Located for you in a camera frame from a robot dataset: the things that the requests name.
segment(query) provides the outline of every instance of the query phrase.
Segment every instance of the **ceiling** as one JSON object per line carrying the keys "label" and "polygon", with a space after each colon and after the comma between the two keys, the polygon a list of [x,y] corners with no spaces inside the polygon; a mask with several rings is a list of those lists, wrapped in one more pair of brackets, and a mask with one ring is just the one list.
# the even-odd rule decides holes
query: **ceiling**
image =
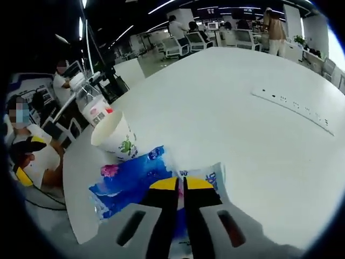
{"label": "ceiling", "polygon": [[[272,7],[283,11],[281,0],[175,0],[163,8],[148,15],[168,0],[88,0],[85,17],[89,20],[98,46],[108,46],[131,25],[118,43],[132,34],[145,32],[166,21],[166,13],[180,8],[196,9],[209,6],[233,7],[255,6]],[[301,6],[304,16],[313,6],[305,0],[289,0]],[[81,0],[35,0],[11,1],[16,12],[9,19],[11,27],[9,48],[10,63],[17,72],[48,72],[53,73],[55,63],[60,58],[75,59],[80,53],[79,17],[83,16]],[[57,40],[55,34],[67,39],[71,45]]]}

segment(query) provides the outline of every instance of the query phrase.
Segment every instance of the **white shirt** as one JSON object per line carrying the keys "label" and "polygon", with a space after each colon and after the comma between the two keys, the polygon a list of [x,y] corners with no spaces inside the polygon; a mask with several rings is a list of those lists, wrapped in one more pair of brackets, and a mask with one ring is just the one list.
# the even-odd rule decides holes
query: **white shirt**
{"label": "white shirt", "polygon": [[177,21],[172,21],[169,24],[169,31],[171,35],[173,35],[176,39],[182,39],[184,38],[184,31],[182,23],[179,23]]}
{"label": "white shirt", "polygon": [[[32,152],[34,160],[28,166],[23,168],[23,171],[32,180],[37,188],[41,188],[44,173],[47,169],[56,170],[60,164],[60,156],[55,149],[50,145],[52,137],[41,129],[36,124],[31,124],[27,127],[31,135],[37,136],[47,144],[47,146],[39,151]],[[17,143],[26,139],[28,136],[19,135],[15,138],[13,143]]]}
{"label": "white shirt", "polygon": [[63,106],[71,97],[71,90],[69,88],[63,88],[64,83],[66,83],[66,79],[55,73],[53,87],[61,106]]}

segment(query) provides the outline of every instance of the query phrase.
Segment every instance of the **white chair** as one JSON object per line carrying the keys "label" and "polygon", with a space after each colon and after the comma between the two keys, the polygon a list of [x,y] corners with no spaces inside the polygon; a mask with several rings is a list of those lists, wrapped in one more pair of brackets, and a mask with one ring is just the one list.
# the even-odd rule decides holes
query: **white chair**
{"label": "white chair", "polygon": [[334,72],[334,69],[335,63],[329,58],[326,58],[322,66],[322,76],[326,78],[328,81],[332,82],[332,74]]}
{"label": "white chair", "polygon": [[261,51],[262,45],[254,39],[253,33],[249,30],[235,30],[236,47],[248,50]]}
{"label": "white chair", "polygon": [[342,91],[342,88],[345,90],[345,75],[340,75],[340,82],[338,89]]}
{"label": "white chair", "polygon": [[42,125],[42,129],[54,139],[57,139],[60,143],[63,143],[66,138],[69,138],[71,142],[74,142],[81,133],[81,127],[75,118],[71,119],[70,126],[66,129],[58,122],[53,123],[53,118],[48,117]]}
{"label": "white chair", "polygon": [[189,45],[181,46],[175,37],[170,37],[162,40],[165,47],[165,57],[183,57],[189,53]]}
{"label": "white chair", "polygon": [[236,36],[232,30],[223,30],[222,32],[225,46],[236,47]]}
{"label": "white chair", "polygon": [[190,52],[205,50],[214,45],[213,42],[206,42],[199,32],[191,32],[186,34],[186,37],[189,41]]}

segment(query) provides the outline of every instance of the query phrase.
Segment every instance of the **paper cup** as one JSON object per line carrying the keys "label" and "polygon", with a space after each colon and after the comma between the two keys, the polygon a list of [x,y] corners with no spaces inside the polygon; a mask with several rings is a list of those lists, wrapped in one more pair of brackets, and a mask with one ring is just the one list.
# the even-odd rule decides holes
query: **paper cup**
{"label": "paper cup", "polygon": [[91,144],[113,153],[120,161],[127,161],[138,155],[136,136],[121,111],[113,111],[95,126]]}

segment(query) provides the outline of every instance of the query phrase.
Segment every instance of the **floor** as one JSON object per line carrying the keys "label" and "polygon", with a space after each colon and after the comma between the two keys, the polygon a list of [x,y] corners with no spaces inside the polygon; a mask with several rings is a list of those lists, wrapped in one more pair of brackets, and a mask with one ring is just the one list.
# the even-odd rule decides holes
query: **floor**
{"label": "floor", "polygon": [[153,50],[138,58],[141,69],[146,78],[178,61],[177,58],[166,59],[163,53]]}

